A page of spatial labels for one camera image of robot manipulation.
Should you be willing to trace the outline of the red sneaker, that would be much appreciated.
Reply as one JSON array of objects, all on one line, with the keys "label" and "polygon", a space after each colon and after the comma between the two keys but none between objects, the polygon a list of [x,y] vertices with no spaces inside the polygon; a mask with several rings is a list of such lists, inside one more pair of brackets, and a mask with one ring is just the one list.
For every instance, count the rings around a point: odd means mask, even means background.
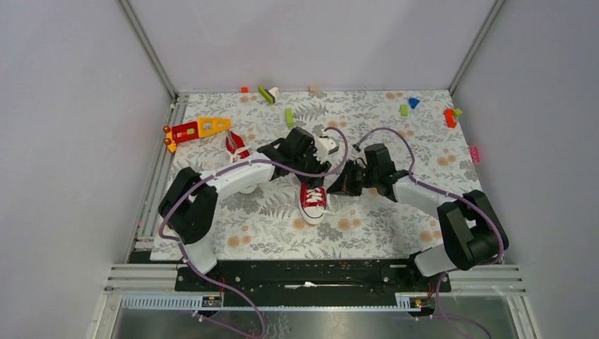
[{"label": "red sneaker", "polygon": [[328,194],[324,186],[310,189],[302,183],[299,194],[299,212],[309,225],[320,224],[327,215],[334,215],[328,209]]},{"label": "red sneaker", "polygon": [[249,148],[245,146],[243,139],[230,130],[226,131],[225,147],[229,153],[230,163],[235,163],[250,156]]}]

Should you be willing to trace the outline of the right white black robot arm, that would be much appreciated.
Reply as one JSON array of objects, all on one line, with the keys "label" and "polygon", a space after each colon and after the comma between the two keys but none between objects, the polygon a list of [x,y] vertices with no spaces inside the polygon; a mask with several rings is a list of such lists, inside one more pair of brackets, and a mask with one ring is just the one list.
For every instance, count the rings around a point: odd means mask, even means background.
[{"label": "right white black robot arm", "polygon": [[433,275],[454,269],[469,270],[498,259],[509,240],[488,197],[480,190],[461,196],[416,180],[406,169],[396,169],[382,143],[364,149],[365,157],[348,160],[343,171],[327,189],[328,194],[360,196],[374,188],[381,196],[407,204],[439,222],[442,243],[410,257],[405,281],[422,291]]}]

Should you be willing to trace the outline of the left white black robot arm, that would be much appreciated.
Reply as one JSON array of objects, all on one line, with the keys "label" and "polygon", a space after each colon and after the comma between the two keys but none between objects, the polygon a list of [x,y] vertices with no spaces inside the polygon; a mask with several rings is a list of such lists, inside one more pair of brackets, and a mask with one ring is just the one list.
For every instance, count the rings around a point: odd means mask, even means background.
[{"label": "left white black robot arm", "polygon": [[316,186],[331,170],[328,156],[339,145],[329,136],[313,136],[295,127],[284,138],[263,145],[249,157],[227,166],[200,173],[181,169],[162,198],[158,212],[177,235],[182,256],[195,267],[192,281],[202,290],[213,289],[219,281],[214,266],[210,232],[219,202],[242,189],[273,181],[293,173],[309,187]]}]

